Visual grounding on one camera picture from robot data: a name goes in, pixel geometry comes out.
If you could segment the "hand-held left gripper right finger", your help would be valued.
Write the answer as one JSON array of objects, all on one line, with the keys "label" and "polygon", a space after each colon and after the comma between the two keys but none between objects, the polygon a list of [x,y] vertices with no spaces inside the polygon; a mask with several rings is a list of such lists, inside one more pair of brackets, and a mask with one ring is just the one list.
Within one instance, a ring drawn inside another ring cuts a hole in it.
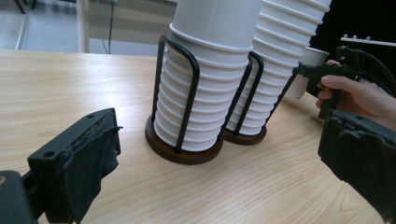
[{"label": "hand-held left gripper right finger", "polygon": [[396,223],[396,132],[369,119],[332,110],[318,155],[387,223]]}]

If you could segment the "white paper cup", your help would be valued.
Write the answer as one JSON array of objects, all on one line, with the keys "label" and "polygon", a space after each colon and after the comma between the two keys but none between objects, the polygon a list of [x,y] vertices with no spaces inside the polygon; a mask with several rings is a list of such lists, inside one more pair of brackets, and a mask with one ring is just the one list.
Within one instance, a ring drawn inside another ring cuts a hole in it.
[{"label": "white paper cup", "polygon": [[[324,63],[328,55],[329,53],[326,51],[306,47],[304,55],[300,59],[299,63],[301,65],[319,66]],[[298,74],[289,86],[285,97],[290,99],[300,99],[306,91],[307,83],[308,78]]]}]

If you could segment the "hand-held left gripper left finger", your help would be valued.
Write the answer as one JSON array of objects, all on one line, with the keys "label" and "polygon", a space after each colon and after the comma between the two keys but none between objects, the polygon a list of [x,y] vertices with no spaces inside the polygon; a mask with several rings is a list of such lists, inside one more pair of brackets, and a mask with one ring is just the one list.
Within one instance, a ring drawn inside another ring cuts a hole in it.
[{"label": "hand-held left gripper left finger", "polygon": [[102,179],[113,172],[120,155],[116,111],[93,112],[28,157],[29,201],[35,217],[51,223],[79,223]]}]

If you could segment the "short stack of white cups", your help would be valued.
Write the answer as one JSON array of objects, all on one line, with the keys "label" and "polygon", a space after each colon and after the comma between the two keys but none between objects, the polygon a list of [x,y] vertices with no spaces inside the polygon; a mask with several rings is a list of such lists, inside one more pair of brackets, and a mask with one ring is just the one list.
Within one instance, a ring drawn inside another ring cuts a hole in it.
[{"label": "short stack of white cups", "polygon": [[[188,50],[200,69],[181,148],[204,151],[216,141],[248,65],[262,0],[178,0],[170,37]],[[159,85],[155,133],[177,144],[192,79],[190,63],[168,48]]]}]

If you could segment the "black curtain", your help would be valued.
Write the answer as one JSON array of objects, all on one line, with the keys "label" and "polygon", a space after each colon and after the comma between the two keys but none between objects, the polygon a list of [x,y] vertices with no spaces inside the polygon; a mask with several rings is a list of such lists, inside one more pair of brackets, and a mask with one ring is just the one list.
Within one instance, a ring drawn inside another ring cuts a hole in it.
[{"label": "black curtain", "polygon": [[335,54],[343,35],[396,43],[396,0],[332,0],[310,46]]}]

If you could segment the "tall stack of white cups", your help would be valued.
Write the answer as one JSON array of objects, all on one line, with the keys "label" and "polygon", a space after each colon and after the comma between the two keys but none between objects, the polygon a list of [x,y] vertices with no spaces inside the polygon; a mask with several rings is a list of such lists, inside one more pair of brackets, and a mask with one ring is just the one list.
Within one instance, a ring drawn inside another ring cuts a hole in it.
[{"label": "tall stack of white cups", "polygon": [[262,0],[253,38],[257,62],[227,124],[229,131],[253,136],[262,131],[316,34],[332,0]]}]

